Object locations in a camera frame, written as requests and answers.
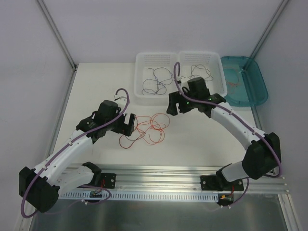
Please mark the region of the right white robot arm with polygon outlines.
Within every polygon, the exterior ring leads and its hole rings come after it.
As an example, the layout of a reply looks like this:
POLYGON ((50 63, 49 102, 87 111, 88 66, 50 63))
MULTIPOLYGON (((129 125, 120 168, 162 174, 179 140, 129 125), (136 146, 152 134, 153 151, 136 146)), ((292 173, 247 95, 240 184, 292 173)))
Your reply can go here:
POLYGON ((267 134, 249 125, 224 97, 217 93, 210 94, 201 77, 188 81, 175 80, 175 84, 178 90, 168 95, 168 114, 176 116, 197 109, 221 124, 246 151, 242 161, 222 167, 210 180, 206 180, 206 187, 226 191, 237 180, 270 177, 271 170, 282 168, 280 139, 277 134, 267 134))

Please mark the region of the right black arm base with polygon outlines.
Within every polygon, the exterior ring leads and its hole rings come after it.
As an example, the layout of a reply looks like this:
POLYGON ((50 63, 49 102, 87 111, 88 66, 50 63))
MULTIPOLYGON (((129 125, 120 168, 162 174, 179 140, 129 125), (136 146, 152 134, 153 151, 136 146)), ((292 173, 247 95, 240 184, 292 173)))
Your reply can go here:
POLYGON ((219 178, 216 175, 200 176, 200 184, 202 191, 244 191, 244 184, 241 179, 232 182, 226 181, 224 178, 219 178))

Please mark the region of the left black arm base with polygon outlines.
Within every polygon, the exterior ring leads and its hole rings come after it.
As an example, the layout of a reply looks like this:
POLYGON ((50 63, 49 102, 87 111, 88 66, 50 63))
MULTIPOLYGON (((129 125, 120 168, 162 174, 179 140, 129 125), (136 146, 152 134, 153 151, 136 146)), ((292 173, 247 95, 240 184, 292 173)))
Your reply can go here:
POLYGON ((101 173, 99 178, 95 181, 95 186, 106 189, 114 189, 116 186, 115 173, 101 173))

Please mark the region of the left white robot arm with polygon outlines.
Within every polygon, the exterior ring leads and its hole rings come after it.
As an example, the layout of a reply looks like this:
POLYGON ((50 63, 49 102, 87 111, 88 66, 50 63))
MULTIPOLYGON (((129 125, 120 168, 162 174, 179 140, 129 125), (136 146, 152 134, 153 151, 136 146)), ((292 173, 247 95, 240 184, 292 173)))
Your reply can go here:
POLYGON ((127 97, 103 101, 98 110, 78 123, 60 149, 34 168, 24 167, 19 172, 22 217, 32 217, 25 213, 26 203, 32 205, 37 212, 45 213, 55 205, 59 196, 66 192, 82 185, 97 187, 100 184, 101 170, 91 162, 82 164, 68 174, 63 174, 63 171, 73 160, 90 150, 108 131, 125 136, 132 134, 135 114, 130 114, 129 122, 125 123, 125 110, 129 103, 127 97))

